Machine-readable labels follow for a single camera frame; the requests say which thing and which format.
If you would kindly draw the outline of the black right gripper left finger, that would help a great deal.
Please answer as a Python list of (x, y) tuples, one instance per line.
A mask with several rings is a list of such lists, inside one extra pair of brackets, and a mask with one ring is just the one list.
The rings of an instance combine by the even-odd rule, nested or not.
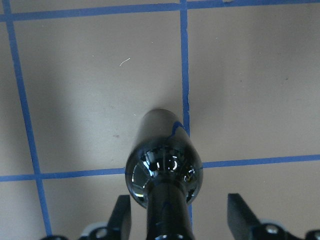
[(129, 195), (119, 195), (107, 224), (108, 240), (128, 240), (132, 225)]

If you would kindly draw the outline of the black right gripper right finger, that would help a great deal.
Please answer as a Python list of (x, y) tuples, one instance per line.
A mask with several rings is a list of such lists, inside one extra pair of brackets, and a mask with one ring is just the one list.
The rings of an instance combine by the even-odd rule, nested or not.
[(256, 240), (261, 222), (239, 193), (227, 196), (227, 225), (235, 240)]

